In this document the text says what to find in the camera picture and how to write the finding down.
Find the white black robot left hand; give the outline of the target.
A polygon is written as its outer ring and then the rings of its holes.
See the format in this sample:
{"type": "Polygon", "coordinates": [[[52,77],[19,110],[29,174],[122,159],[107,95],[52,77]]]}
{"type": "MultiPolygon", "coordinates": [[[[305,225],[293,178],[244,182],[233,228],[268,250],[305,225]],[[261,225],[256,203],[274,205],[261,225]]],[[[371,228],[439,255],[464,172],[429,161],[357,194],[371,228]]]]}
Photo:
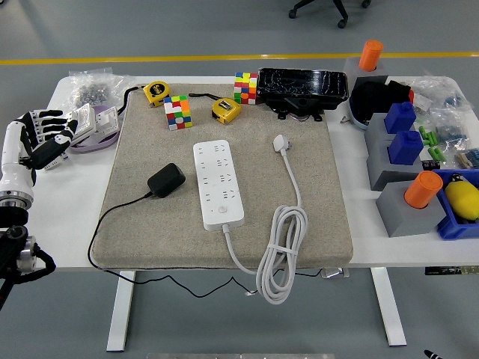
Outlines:
{"type": "Polygon", "coordinates": [[[7,126],[1,155],[1,191],[33,195],[36,171],[71,145],[79,123],[61,110],[33,110],[7,126]]]}

